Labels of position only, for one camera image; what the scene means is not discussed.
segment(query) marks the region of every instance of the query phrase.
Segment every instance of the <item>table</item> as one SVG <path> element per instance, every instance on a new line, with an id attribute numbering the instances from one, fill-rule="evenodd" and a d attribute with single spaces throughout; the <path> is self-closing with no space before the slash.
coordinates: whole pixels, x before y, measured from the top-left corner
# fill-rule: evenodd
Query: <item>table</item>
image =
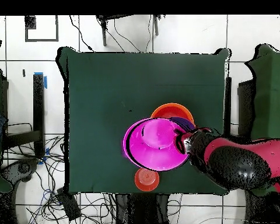
<path id="1" fill-rule="evenodd" d="M 197 125 L 223 130 L 224 68 L 229 55 L 133 54 L 58 50 L 65 81 L 65 127 L 69 127 L 70 193 L 139 193 L 139 169 L 123 156 L 126 130 L 165 103 L 188 108 Z M 190 162 L 159 173 L 153 193 L 228 193 Z"/>

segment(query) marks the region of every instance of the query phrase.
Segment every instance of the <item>magenta bowl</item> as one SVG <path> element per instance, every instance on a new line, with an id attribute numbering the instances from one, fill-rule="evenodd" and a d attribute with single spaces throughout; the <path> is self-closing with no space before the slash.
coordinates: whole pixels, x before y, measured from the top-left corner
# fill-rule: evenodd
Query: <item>magenta bowl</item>
<path id="1" fill-rule="evenodd" d="M 174 142 L 178 129 L 184 130 L 167 118 L 147 118 L 136 122 L 124 135 L 123 149 L 127 158 L 139 167 L 167 171 L 182 165 L 188 155 L 181 154 Z"/>

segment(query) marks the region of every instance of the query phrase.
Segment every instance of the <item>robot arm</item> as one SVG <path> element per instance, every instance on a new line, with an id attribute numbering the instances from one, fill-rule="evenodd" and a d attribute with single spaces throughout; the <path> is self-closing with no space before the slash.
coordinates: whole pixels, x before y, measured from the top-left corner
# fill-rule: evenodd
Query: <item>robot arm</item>
<path id="1" fill-rule="evenodd" d="M 176 146 L 190 162 L 216 184 L 251 190 L 274 186 L 280 193 L 280 139 L 239 144 L 216 136 L 210 128 L 180 134 Z"/>

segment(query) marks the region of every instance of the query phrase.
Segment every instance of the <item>red cup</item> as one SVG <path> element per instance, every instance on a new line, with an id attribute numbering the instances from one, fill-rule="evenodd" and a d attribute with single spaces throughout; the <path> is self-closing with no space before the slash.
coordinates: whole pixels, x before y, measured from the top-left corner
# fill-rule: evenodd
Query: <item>red cup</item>
<path id="1" fill-rule="evenodd" d="M 153 191 L 159 185 L 160 177 L 156 171 L 141 168 L 135 174 L 135 184 L 141 191 Z"/>

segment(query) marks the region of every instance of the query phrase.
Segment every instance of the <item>orange bowl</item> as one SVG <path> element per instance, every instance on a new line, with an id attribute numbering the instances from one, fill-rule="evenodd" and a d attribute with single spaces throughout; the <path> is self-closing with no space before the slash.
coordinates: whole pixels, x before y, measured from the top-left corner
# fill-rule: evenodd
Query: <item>orange bowl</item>
<path id="1" fill-rule="evenodd" d="M 183 105 L 177 103 L 167 103 L 159 106 L 151 115 L 151 118 L 171 118 L 181 117 L 194 124 L 192 114 Z"/>

